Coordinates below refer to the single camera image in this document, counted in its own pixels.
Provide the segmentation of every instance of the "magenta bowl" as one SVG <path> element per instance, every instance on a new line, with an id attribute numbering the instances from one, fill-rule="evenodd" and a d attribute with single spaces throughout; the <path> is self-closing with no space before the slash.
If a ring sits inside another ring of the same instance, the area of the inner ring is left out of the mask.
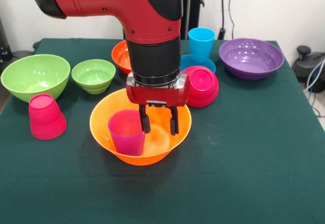
<path id="1" fill-rule="evenodd" d="M 220 47 L 219 54 L 228 71 L 244 80 L 266 78 L 284 63 L 279 48 L 256 39 L 227 41 Z"/>

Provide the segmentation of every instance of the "blue cup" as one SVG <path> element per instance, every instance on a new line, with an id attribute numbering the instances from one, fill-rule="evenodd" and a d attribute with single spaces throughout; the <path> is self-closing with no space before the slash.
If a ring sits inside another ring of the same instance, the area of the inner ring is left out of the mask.
<path id="1" fill-rule="evenodd" d="M 209 28 L 196 27 L 188 32 L 189 50 L 193 55 L 209 57 L 214 44 L 215 32 Z"/>

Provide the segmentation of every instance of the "blue bowl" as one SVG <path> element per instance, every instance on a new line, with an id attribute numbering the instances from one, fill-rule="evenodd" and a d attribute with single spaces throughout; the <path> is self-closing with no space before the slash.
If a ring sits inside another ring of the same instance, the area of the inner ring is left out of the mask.
<path id="1" fill-rule="evenodd" d="M 216 66 L 212 60 L 200 55 L 183 55 L 181 57 L 181 72 L 186 68 L 193 66 L 203 66 L 210 69 L 213 73 L 216 71 Z"/>

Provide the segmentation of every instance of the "plastic bowl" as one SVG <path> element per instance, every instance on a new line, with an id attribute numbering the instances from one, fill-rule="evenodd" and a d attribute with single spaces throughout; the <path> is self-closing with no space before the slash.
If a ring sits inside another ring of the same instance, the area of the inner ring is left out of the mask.
<path id="1" fill-rule="evenodd" d="M 184 71 L 186 68 L 193 66 L 203 66 L 210 69 L 213 73 L 216 71 L 216 66 L 212 60 L 207 57 L 199 55 L 183 55 L 181 56 L 180 70 Z"/>
<path id="2" fill-rule="evenodd" d="M 219 82 L 211 70 L 194 66 L 183 71 L 190 78 L 187 104 L 192 107 L 205 107 L 214 102 L 219 93 Z"/>
<path id="3" fill-rule="evenodd" d="M 151 132 L 146 135 L 142 155 L 120 154 L 116 152 L 107 123 L 113 114 L 127 109 L 138 110 L 139 106 L 129 101 L 126 89 L 118 90 L 106 96 L 95 106 L 89 124 L 93 137 L 103 148 L 131 165 L 146 166 L 159 162 L 184 141 L 191 128 L 192 119 L 187 106 L 178 108 L 180 133 L 175 136 L 170 134 L 170 110 L 147 107 Z"/>
<path id="4" fill-rule="evenodd" d="M 227 41 L 219 53 L 229 72 L 244 80 L 266 78 L 284 63 L 284 55 L 279 48 L 256 39 Z"/>
<path id="5" fill-rule="evenodd" d="M 111 84 L 116 73 L 112 63 L 92 59 L 77 64 L 71 72 L 73 80 L 90 94 L 104 92 Z"/>
<path id="6" fill-rule="evenodd" d="M 12 95 L 28 103 L 41 93 L 57 99 L 67 85 L 69 74 L 70 65 L 64 58 L 31 55 L 10 64 L 1 75 L 1 83 Z"/>
<path id="7" fill-rule="evenodd" d="M 112 58 L 125 74 L 129 74 L 132 71 L 126 40 L 121 41 L 113 48 Z"/>

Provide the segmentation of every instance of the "light green bowl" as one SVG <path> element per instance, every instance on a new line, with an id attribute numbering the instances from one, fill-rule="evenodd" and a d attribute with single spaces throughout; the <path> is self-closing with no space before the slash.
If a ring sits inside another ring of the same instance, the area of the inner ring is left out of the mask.
<path id="1" fill-rule="evenodd" d="M 86 60 L 76 65 L 71 72 L 73 80 L 90 94 L 104 92 L 116 73 L 112 63 L 106 60 Z"/>
<path id="2" fill-rule="evenodd" d="M 70 70 L 69 63 L 62 57 L 31 55 L 10 64 L 1 75 L 1 83 L 11 94 L 27 103 L 41 93 L 57 99 L 67 85 Z"/>

